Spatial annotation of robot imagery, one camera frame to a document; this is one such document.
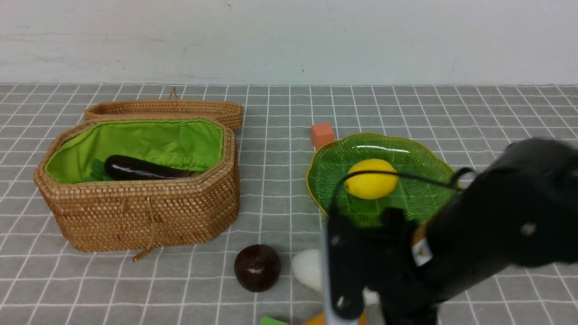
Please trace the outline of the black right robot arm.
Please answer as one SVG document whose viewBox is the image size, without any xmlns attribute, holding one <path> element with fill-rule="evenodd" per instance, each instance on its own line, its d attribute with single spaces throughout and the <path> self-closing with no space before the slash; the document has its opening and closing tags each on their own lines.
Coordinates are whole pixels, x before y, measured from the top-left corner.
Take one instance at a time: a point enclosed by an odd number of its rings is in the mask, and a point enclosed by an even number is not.
<svg viewBox="0 0 578 325">
<path fill-rule="evenodd" d="M 577 262 L 577 149 L 528 138 L 510 144 L 473 182 L 397 173 L 456 191 L 427 222 L 402 209 L 382 212 L 382 226 L 363 229 L 341 212 L 334 189 L 322 231 L 323 312 L 327 325 L 359 325 L 364 291 L 376 292 L 388 325 L 435 325 L 441 304 L 510 265 L 537 268 Z"/>
</svg>

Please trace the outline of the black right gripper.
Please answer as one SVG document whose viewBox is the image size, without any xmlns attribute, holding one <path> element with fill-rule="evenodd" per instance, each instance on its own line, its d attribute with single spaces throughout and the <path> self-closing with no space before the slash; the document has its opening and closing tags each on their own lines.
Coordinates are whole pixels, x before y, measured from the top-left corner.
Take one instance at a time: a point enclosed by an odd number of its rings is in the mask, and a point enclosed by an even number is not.
<svg viewBox="0 0 578 325">
<path fill-rule="evenodd" d="M 410 237 L 417 222 L 399 208 L 386 208 L 381 226 L 359 228 L 330 208 L 322 233 L 323 311 L 327 325 L 359 325 L 367 303 L 378 295 L 388 325 L 436 325 L 435 291 L 425 285 L 413 259 Z"/>
</svg>

